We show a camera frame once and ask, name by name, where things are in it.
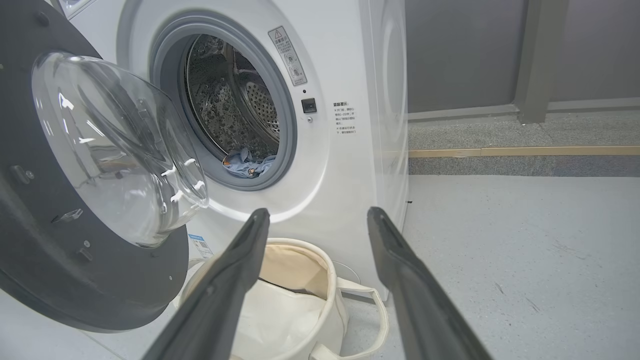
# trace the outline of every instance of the white canvas laundry basket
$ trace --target white canvas laundry basket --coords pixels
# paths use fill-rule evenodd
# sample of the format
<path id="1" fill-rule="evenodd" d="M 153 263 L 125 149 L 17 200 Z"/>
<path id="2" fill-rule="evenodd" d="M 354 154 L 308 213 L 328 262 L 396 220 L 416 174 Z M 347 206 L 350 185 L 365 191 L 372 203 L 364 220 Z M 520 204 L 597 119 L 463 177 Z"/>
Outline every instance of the white canvas laundry basket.
<path id="1" fill-rule="evenodd" d="M 197 270 L 193 267 L 177 302 L 189 296 L 216 260 L 214 256 Z M 369 293 L 380 316 L 373 345 L 346 357 L 339 355 L 349 322 L 342 290 Z M 315 245 L 270 238 L 260 279 L 244 298 L 231 360 L 365 359 L 384 344 L 388 330 L 387 310 L 377 290 L 337 277 L 333 261 Z"/>

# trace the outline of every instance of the washing machine door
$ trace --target washing machine door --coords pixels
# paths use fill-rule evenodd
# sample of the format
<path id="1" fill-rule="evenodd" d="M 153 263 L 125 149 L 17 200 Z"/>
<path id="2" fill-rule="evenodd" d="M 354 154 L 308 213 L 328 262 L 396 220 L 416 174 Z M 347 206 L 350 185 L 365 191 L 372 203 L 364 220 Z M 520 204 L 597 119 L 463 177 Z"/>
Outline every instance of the washing machine door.
<path id="1" fill-rule="evenodd" d="M 81 329 L 151 322 L 207 202 L 173 104 L 42 0 L 2 1 L 0 33 L 0 288 Z"/>

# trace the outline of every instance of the floor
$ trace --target floor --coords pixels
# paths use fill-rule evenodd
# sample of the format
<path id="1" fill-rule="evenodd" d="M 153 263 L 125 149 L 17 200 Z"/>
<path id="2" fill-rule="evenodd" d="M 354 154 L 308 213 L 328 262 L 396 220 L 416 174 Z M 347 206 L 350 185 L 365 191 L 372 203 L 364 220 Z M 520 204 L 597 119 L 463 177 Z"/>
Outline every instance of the floor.
<path id="1" fill-rule="evenodd" d="M 410 200 L 405 238 L 496 360 L 637 357 L 640 178 L 410 176 Z M 348 352 L 376 331 L 350 306 Z"/>
<path id="2" fill-rule="evenodd" d="M 410 150 L 640 145 L 640 111 L 548 113 L 409 123 Z M 410 158 L 412 175 L 640 176 L 640 156 L 467 156 Z"/>

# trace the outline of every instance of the front-loading washing machine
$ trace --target front-loading washing machine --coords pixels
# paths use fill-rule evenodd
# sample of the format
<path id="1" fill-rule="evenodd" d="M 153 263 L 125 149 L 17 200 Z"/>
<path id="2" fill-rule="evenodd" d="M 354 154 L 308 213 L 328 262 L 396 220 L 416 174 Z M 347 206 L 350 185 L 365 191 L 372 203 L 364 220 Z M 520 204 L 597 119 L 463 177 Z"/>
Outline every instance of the front-loading washing machine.
<path id="1" fill-rule="evenodd" d="M 256 208 L 270 236 L 316 244 L 339 275 L 384 290 L 366 213 L 401 229 L 407 194 L 403 1 L 96 0 L 69 11 L 105 60 L 179 109 L 207 177 L 209 207 L 187 225 L 214 252 Z M 238 179 L 234 149 L 275 155 Z"/>
<path id="2" fill-rule="evenodd" d="M 402 1 L 69 0 L 73 26 L 2 6 L 5 291 L 74 327 L 139 327 L 180 290 L 189 238 L 220 252 L 267 208 L 270 236 L 386 297 L 365 214 L 401 229 L 406 210 Z"/>

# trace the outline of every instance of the barcode sticker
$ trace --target barcode sticker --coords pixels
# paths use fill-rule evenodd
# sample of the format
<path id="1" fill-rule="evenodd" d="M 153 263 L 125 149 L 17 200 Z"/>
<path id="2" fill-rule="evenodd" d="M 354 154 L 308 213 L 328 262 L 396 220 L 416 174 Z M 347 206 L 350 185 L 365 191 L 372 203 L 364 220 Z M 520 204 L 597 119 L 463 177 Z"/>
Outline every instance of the barcode sticker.
<path id="1" fill-rule="evenodd" d="M 193 242 L 193 245 L 196 246 L 196 249 L 198 249 L 198 252 L 200 253 L 200 255 L 202 255 L 203 258 L 209 259 L 211 256 L 213 256 L 213 252 L 211 252 L 211 249 L 204 241 L 204 238 L 202 236 L 189 234 L 189 238 L 191 239 L 191 242 Z"/>

